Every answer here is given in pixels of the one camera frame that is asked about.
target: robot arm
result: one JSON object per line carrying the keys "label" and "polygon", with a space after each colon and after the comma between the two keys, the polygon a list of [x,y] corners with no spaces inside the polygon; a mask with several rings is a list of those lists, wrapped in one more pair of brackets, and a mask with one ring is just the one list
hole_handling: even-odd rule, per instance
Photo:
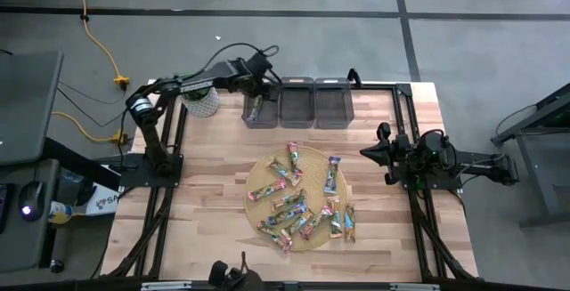
{"label": "robot arm", "polygon": [[459,189],[462,174],[486,176],[504,185],[518,182],[517,166],[508,155],[458,151],[442,130],[427,131],[418,144],[410,144],[406,134],[390,142],[390,125],[381,123],[377,136],[379,143],[360,153],[387,166],[388,185],[403,181],[412,188]]}
{"label": "robot arm", "polygon": [[[160,142],[156,124],[164,114],[170,100],[178,95],[215,87],[230,93],[241,92],[247,96],[267,96],[272,85],[264,82],[265,72],[273,65],[261,53],[255,53],[249,60],[238,58],[233,61],[219,61],[211,69],[199,74],[158,79],[151,85],[141,86],[126,100],[126,106],[136,125],[141,129],[146,142],[145,155],[153,170],[160,176],[173,172],[173,159],[166,146]],[[148,96],[158,94],[156,104]]]}

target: wooden table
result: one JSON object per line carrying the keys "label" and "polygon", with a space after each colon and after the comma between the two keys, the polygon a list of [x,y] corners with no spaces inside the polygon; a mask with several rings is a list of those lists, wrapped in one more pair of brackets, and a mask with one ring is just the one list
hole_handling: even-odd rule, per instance
{"label": "wooden table", "polygon": [[[443,129],[434,84],[411,85],[420,132]],[[355,117],[346,130],[251,130],[240,118],[242,96],[228,93],[221,93],[222,105],[214,116],[188,117],[183,179],[175,190],[160,277],[208,279],[216,260],[239,268],[240,252],[246,251],[249,268],[268,281],[420,281],[407,194],[398,185],[386,186],[386,168],[358,153],[377,143],[380,122],[389,122],[395,133],[392,97],[384,91],[354,91],[353,101]],[[407,119],[405,105],[403,109]],[[248,171],[288,141],[342,157],[348,199],[355,203],[355,244],[334,239],[312,251],[285,255],[252,230],[243,208]],[[143,138],[137,132],[133,151],[143,149]],[[120,200],[102,273],[113,270],[139,238],[149,191],[135,189]],[[476,275],[460,203],[445,190],[434,191],[433,200],[443,241],[466,270]],[[146,270],[154,241],[150,246]],[[431,243],[426,248],[430,269],[435,272]]]}

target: blue wrapper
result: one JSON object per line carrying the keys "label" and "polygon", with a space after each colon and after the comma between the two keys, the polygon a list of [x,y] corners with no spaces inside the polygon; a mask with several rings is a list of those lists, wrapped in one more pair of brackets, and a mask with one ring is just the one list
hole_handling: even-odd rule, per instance
{"label": "blue wrapper", "polygon": [[274,215],[268,216],[267,221],[271,225],[277,225],[283,221],[287,221],[287,220],[292,219],[297,214],[302,214],[307,209],[308,208],[306,207],[305,201],[302,201],[302,202],[297,203],[296,205],[294,205],[290,209],[281,210],[280,212],[278,212]]}
{"label": "blue wrapper", "polygon": [[337,194],[337,170],[339,157],[329,158],[329,173],[327,174],[327,181],[324,183],[325,193]]}

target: desk leg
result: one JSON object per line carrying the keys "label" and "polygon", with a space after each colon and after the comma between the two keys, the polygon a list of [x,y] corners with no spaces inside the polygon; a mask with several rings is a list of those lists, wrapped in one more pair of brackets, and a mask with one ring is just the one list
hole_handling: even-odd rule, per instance
{"label": "desk leg", "polygon": [[549,214],[541,217],[528,219],[518,224],[521,229],[536,228],[545,225],[558,224],[570,222],[570,212],[563,212],[559,214]]}
{"label": "desk leg", "polygon": [[83,175],[111,190],[118,190],[120,175],[47,137],[42,152],[42,159],[46,158],[54,158],[71,172]]}

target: black cable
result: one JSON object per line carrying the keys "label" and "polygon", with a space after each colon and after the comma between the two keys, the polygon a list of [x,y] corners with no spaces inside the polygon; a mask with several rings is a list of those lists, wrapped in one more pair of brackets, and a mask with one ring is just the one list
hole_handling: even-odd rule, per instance
{"label": "black cable", "polygon": [[[247,46],[247,47],[250,47],[250,48],[256,50],[256,52],[258,52],[258,53],[264,55],[265,57],[272,57],[272,56],[274,56],[275,54],[277,54],[277,53],[279,52],[279,46],[277,46],[277,45],[271,45],[271,46],[269,46],[268,48],[266,48],[266,49],[264,49],[264,50],[260,50],[260,49],[258,49],[257,47],[255,47],[254,45],[249,44],[249,43],[239,42],[239,43],[228,44],[228,45],[222,47],[221,49],[217,50],[217,51],[214,53],[214,55],[212,55],[212,57],[210,57],[210,59],[209,59],[209,60],[206,62],[206,64],[202,67],[202,69],[199,69],[198,71],[196,71],[196,73],[190,74],[189,76],[183,77],[182,80],[187,80],[187,79],[196,77],[197,75],[203,73],[203,72],[208,68],[208,66],[212,63],[212,61],[214,61],[214,59],[215,59],[221,52],[223,52],[223,51],[225,51],[225,50],[227,50],[227,49],[229,49],[229,48],[232,48],[232,47],[234,47],[234,46]],[[269,54],[269,55],[265,54],[266,51],[271,50],[271,49],[275,49],[275,52],[273,52],[273,53],[271,53],[271,54]]]}
{"label": "black cable", "polygon": [[271,74],[273,75],[273,77],[275,77],[275,79],[277,80],[277,82],[279,82],[279,85],[283,84],[283,81],[281,81],[281,78],[277,75],[277,73],[275,73],[273,71],[273,69],[269,69],[269,72],[271,72]]}
{"label": "black cable", "polygon": [[[473,176],[471,176],[470,178],[468,178],[467,180],[465,180],[464,182],[461,183],[461,188],[463,188],[463,186],[465,186],[465,184],[467,184],[467,182],[469,182],[469,181],[471,181],[471,180],[473,180],[473,179],[475,179],[475,178],[477,178],[477,177],[479,177],[479,176],[481,176],[481,175],[473,175]],[[448,191],[449,191],[452,195],[454,195],[454,196],[459,200],[459,202],[461,203],[461,207],[463,208],[463,214],[464,214],[464,215],[467,215],[467,211],[466,211],[466,208],[465,208],[465,203],[463,203],[463,199],[460,197],[460,195],[459,195],[456,191],[454,191],[454,190],[448,190]]]}
{"label": "black cable", "polygon": [[448,167],[446,170],[452,170],[457,167],[457,150],[455,149],[455,146],[453,144],[449,143],[449,145],[453,149],[453,166]]}
{"label": "black cable", "polygon": [[442,138],[445,136],[444,130],[442,130],[442,129],[433,129],[433,130],[426,131],[422,136],[425,136],[426,134],[430,134],[430,133],[439,133],[442,135]]}
{"label": "black cable", "polygon": [[81,109],[73,100],[71,100],[71,98],[61,90],[61,88],[57,88],[57,90],[61,93],[61,95],[63,95],[66,99],[68,99],[68,101],[73,104],[74,107],[76,107],[76,109],[78,109],[81,113],[83,113],[86,117],[88,117],[90,120],[92,120],[95,124],[97,124],[99,127],[105,127],[109,124],[111,124],[112,122],[114,122],[116,119],[118,119],[119,117],[121,117],[121,114],[123,114],[123,112],[121,111],[121,113],[119,113],[117,116],[115,116],[114,118],[112,118],[111,120],[109,120],[106,123],[99,123],[97,120],[95,120],[94,118],[92,118],[89,114],[87,114],[83,109]]}
{"label": "black cable", "polygon": [[503,123],[505,123],[505,121],[506,121],[507,119],[509,119],[509,117],[512,117],[512,116],[514,116],[515,114],[524,111],[525,109],[530,109],[531,107],[535,107],[535,106],[536,106],[536,104],[527,105],[527,106],[523,107],[522,109],[518,109],[518,110],[516,110],[516,111],[510,113],[509,115],[507,115],[507,116],[506,116],[505,118],[503,118],[502,121],[499,122],[499,124],[497,125],[497,128],[495,129],[495,134],[496,134],[496,135],[499,135],[499,128],[501,127],[501,125],[502,125]]}
{"label": "black cable", "polygon": [[475,161],[475,162],[473,162],[473,163],[471,163],[471,164],[469,164],[469,165],[463,167],[463,168],[461,169],[461,171],[459,171],[459,172],[455,175],[455,179],[459,179],[459,178],[460,178],[460,175],[462,175],[465,171],[467,171],[467,169],[469,169],[471,166],[474,166],[475,164],[483,163],[483,162],[491,162],[491,161],[495,161],[495,160],[498,160],[498,159],[504,158],[504,157],[505,157],[505,154],[501,154],[501,155],[499,155],[499,156],[496,157],[496,158],[486,158],[486,159],[482,159],[482,160]]}
{"label": "black cable", "polygon": [[112,102],[109,102],[109,101],[102,101],[102,100],[99,100],[99,99],[95,99],[93,96],[91,96],[91,95],[89,95],[89,94],[85,94],[85,93],[79,91],[78,89],[76,89],[75,87],[70,86],[70,85],[67,85],[67,84],[65,84],[65,83],[62,82],[62,81],[60,81],[60,84],[66,86],[66,87],[68,87],[69,89],[75,91],[76,93],[79,93],[79,94],[85,96],[85,97],[86,97],[87,99],[89,99],[89,100],[96,101],[96,102],[99,102],[99,103],[101,103],[101,104],[108,104],[108,105],[117,104],[119,101],[123,100],[123,99],[125,98],[125,95],[126,95],[126,91],[123,91],[123,95],[122,95],[121,97],[119,97],[118,99],[112,101]]}
{"label": "black cable", "polygon": [[130,190],[134,189],[134,187],[127,187],[124,188],[121,193],[118,194],[118,199],[123,198]]}
{"label": "black cable", "polygon": [[91,274],[91,277],[89,277],[89,279],[93,279],[95,277],[95,275],[97,274],[97,272],[99,271],[99,269],[101,268],[102,264],[103,264],[103,259],[105,258],[105,253],[107,253],[107,243],[105,242],[105,248],[103,249],[103,253],[101,254],[101,258],[99,258],[99,262],[97,263],[97,266],[95,267],[95,270],[93,271],[93,273]]}
{"label": "black cable", "polygon": [[[127,112],[127,109],[125,109],[123,111],[123,116],[121,117],[121,128],[120,128],[120,131],[118,132],[119,134],[121,134],[121,136],[123,135],[123,129],[125,128],[126,112]],[[120,170],[122,170],[124,167],[123,163],[125,160],[125,156],[123,155],[123,149],[121,148],[121,141],[117,141],[117,148],[118,148],[118,154],[120,154],[120,156],[121,156],[121,161],[120,161],[120,164],[118,165],[118,167]]]}
{"label": "black cable", "polygon": [[461,207],[463,208],[463,215],[466,215],[466,216],[467,216],[467,211],[466,211],[466,209],[465,209],[465,204],[463,203],[463,199],[460,197],[460,195],[457,194],[457,192],[454,191],[454,190],[448,190],[448,191],[449,191],[452,195],[454,195],[454,196],[459,200],[459,202],[461,203]]}

